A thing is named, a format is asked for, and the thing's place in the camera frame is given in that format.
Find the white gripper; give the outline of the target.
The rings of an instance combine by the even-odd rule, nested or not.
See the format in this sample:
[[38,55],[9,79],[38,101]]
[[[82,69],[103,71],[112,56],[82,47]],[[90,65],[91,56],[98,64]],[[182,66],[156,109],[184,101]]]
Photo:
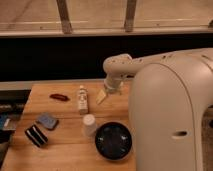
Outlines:
[[101,89],[97,95],[96,103],[101,104],[106,98],[107,93],[114,94],[121,89],[122,82],[119,80],[104,80],[104,88],[105,90]]

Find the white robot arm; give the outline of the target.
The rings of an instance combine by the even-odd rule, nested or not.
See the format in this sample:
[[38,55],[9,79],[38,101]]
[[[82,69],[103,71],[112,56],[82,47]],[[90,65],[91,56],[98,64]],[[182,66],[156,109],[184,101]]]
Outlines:
[[129,121],[137,171],[204,171],[202,119],[213,106],[213,48],[103,62],[105,91],[128,76]]

